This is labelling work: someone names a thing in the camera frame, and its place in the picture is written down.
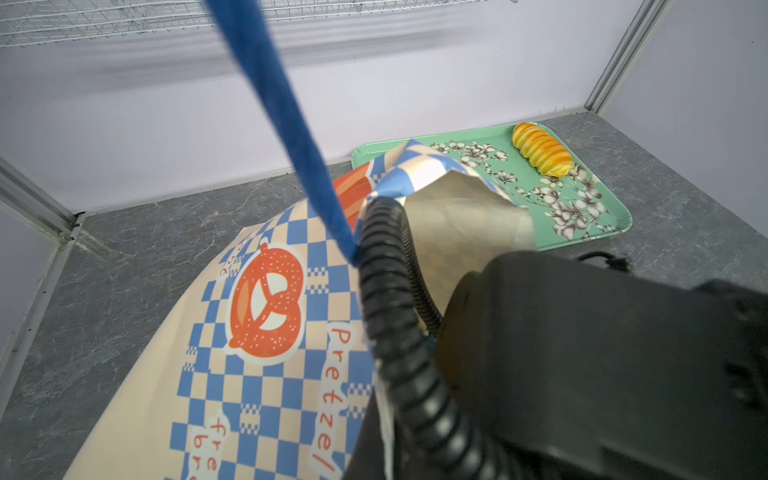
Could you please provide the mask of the blue checkered paper bag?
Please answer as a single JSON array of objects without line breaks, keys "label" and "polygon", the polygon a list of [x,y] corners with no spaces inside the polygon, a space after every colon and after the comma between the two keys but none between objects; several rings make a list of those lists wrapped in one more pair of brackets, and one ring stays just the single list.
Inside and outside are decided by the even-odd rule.
[{"label": "blue checkered paper bag", "polygon": [[529,211],[440,147],[405,141],[331,179],[255,1],[208,11],[306,198],[243,229],[181,296],[70,479],[390,476],[394,436],[455,479],[520,479],[432,356],[435,302],[535,245]]}]

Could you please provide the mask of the ridged yellow fake bread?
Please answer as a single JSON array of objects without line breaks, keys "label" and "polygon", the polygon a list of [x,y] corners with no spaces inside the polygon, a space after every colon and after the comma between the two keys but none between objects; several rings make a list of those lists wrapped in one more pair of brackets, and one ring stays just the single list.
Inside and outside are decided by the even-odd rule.
[{"label": "ridged yellow fake bread", "polygon": [[512,133],[512,144],[542,176],[562,178],[575,167],[569,150],[537,124],[517,124]]}]

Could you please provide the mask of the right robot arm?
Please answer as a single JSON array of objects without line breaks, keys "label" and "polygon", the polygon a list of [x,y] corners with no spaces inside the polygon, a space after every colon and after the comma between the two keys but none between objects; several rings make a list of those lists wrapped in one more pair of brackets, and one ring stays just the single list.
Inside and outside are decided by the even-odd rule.
[{"label": "right robot arm", "polygon": [[369,207],[362,313],[381,379],[348,479],[763,479],[767,297],[511,252],[436,309],[404,208]]}]

